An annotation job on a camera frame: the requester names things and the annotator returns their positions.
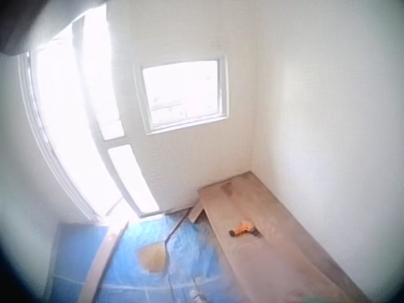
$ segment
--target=orange power tool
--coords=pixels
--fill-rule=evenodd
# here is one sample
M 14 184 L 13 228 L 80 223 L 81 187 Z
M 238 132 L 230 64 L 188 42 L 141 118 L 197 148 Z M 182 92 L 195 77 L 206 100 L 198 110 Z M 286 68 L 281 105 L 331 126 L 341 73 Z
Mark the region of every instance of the orange power tool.
M 235 237 L 237 235 L 243 234 L 244 232 L 249 232 L 250 234 L 253 234 L 257 237 L 261 235 L 258 229 L 254 226 L 254 224 L 252 224 L 250 221 L 244 221 L 244 220 L 241 220 L 241 225 L 238 226 L 236 229 L 229 230 L 229 235 Z

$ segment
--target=blue tarp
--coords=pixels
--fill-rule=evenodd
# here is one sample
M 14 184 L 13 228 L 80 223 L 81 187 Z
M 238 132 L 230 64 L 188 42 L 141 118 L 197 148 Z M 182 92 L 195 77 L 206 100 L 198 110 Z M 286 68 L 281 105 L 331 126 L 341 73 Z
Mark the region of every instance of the blue tarp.
M 190 302 L 189 291 L 196 289 L 193 278 L 211 303 L 242 302 L 232 291 L 233 280 L 222 272 L 215 245 L 206 240 L 210 231 L 187 220 L 168 243 L 167 273 L 149 273 L 138 264 L 136 250 L 163 241 L 177 220 L 165 216 L 130 225 L 105 272 L 95 302 Z M 61 226 L 51 302 L 77 301 L 106 233 L 107 227 L 102 226 Z

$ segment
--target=white wall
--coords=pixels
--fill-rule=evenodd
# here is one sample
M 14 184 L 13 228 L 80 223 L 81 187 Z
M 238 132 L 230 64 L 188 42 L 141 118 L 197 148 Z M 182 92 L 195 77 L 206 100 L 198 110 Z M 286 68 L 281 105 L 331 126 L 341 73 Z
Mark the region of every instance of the white wall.
M 260 1 L 253 172 L 374 300 L 404 273 L 404 6 Z
M 111 0 L 113 77 L 122 123 L 160 209 L 194 203 L 197 189 L 250 169 L 256 93 L 254 7 L 248 0 Z M 225 55 L 230 118 L 146 135 L 134 64 Z
M 41 296 L 57 224 L 83 222 L 32 135 L 17 57 L 0 55 L 0 240 L 28 287 Z

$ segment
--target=tool handle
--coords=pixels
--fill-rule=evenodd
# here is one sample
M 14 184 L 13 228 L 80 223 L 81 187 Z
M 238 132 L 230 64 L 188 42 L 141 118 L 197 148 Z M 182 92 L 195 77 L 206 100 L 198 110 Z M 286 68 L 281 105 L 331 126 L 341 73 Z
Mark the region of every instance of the tool handle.
M 170 231 L 169 235 L 167 236 L 167 238 L 165 238 L 164 243 L 168 243 L 168 241 L 170 240 L 172 234 L 178 229 L 178 227 L 181 225 L 182 221 L 184 221 L 184 219 L 188 216 L 189 212 L 191 211 L 191 209 L 188 209 L 184 216 L 182 216 L 182 218 L 174 225 L 174 227 L 172 228 L 172 230 Z

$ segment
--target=wooden board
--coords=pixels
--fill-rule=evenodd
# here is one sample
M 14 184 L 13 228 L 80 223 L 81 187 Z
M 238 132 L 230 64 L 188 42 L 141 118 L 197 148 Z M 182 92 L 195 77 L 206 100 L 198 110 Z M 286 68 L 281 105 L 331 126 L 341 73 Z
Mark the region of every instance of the wooden board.
M 196 202 L 195 206 L 192 208 L 191 212 L 188 215 L 188 220 L 192 223 L 195 223 L 196 219 L 198 219 L 199 215 L 203 211 L 203 205 L 201 201 Z
M 98 285 L 102 279 L 105 268 L 108 265 L 109 259 L 113 255 L 114 249 L 123 234 L 128 221 L 114 222 L 107 231 L 100 248 L 95 255 L 90 271 L 87 274 L 83 289 L 81 289 L 78 303 L 91 303 L 97 293 Z
M 305 254 L 311 249 L 322 253 L 321 246 L 252 173 L 204 187 L 199 196 L 219 243 L 252 302 L 299 302 L 306 297 L 352 301 L 335 282 L 338 279 L 332 280 L 323 272 L 328 264 L 319 268 Z M 251 234 L 230 237 L 228 231 L 241 220 L 254 223 L 262 238 Z M 296 242 L 300 234 L 304 239 Z M 300 246 L 314 249 L 301 250 Z M 333 262 L 328 255 L 322 260 Z

